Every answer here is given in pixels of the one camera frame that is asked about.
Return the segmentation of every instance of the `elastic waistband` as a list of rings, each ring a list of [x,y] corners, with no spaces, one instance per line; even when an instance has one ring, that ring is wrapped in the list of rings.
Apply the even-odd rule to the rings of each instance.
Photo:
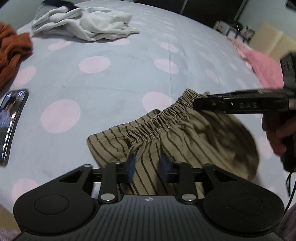
[[[164,109],[150,121],[134,127],[128,132],[127,138],[134,145],[158,137],[160,133],[178,124],[180,120],[185,121],[188,118],[188,109],[192,109],[194,100],[202,97],[205,95],[198,94],[191,89],[185,90],[176,103]]]

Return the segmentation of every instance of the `striped shorts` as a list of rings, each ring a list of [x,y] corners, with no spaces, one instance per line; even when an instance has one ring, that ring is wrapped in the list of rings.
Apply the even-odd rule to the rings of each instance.
[[[176,194],[177,184],[160,178],[160,148],[174,162],[196,168],[212,163],[247,180],[257,172],[259,157],[249,131],[232,115],[220,111],[193,110],[196,98],[205,97],[187,89],[176,103],[162,112],[153,110],[141,118],[111,127],[87,139],[98,163],[126,161],[136,153],[133,181],[121,185],[126,194]],[[199,197],[203,195],[196,183]]]

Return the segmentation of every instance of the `silver bolt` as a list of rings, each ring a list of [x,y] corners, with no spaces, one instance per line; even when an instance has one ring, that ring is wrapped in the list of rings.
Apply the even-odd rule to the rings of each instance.
[[[104,201],[112,201],[115,198],[115,195],[112,193],[104,193],[101,195],[101,199]]]
[[[192,202],[196,199],[196,196],[191,193],[186,193],[186,194],[183,194],[181,198],[185,201]]]

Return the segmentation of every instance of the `hand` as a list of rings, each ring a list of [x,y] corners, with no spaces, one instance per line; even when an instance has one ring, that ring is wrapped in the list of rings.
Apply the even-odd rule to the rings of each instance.
[[[296,132],[296,117],[289,119],[285,124],[272,130],[268,124],[269,120],[266,116],[262,118],[262,129],[266,131],[267,139],[274,153],[278,156],[283,156],[287,150],[282,139],[291,136]]]

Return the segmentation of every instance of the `light blue bed sheet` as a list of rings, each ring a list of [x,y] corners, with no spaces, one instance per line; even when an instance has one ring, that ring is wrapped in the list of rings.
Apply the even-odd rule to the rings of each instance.
[[[97,164],[86,139],[112,126],[170,106],[187,88],[221,93],[261,88],[225,36],[184,16],[126,1],[87,1],[133,15],[134,34],[85,42],[33,37],[34,51],[10,89],[30,92],[0,168],[0,203],[12,211],[24,192],[85,163]],[[19,32],[28,31],[26,25]],[[261,115],[239,115],[253,133],[261,164],[256,182],[286,204],[287,173],[261,129]]]

